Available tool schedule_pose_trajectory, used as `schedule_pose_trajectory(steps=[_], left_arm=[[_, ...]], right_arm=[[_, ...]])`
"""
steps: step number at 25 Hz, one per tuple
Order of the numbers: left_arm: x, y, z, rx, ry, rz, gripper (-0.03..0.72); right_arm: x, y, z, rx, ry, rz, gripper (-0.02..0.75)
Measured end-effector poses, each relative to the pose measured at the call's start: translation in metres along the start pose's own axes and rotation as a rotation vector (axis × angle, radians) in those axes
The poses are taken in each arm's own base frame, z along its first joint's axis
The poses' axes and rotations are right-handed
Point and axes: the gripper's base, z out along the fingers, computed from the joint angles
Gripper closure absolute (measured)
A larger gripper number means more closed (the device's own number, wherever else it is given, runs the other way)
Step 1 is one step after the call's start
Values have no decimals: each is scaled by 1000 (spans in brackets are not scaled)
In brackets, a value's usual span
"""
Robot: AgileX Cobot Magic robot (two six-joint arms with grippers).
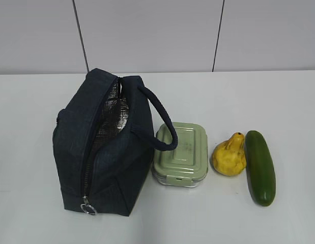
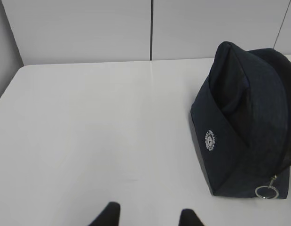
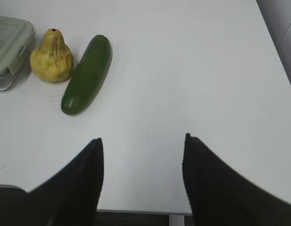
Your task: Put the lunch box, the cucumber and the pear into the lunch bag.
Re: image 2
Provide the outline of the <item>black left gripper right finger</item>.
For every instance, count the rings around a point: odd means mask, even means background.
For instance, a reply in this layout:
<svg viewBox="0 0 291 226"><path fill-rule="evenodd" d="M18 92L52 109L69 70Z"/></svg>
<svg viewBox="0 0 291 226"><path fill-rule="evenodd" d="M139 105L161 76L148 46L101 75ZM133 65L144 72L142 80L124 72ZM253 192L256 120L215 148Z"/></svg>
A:
<svg viewBox="0 0 291 226"><path fill-rule="evenodd" d="M179 226L204 226L204 224L192 209L183 209L180 214Z"/></svg>

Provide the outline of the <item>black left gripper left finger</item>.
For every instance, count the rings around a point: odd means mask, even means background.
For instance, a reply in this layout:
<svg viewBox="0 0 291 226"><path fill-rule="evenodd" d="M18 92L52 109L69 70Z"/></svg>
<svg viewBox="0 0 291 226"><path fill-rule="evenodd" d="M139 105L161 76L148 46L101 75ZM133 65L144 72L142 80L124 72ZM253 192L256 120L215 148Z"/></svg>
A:
<svg viewBox="0 0 291 226"><path fill-rule="evenodd" d="M118 202L109 202L89 226L118 226L121 206Z"/></svg>

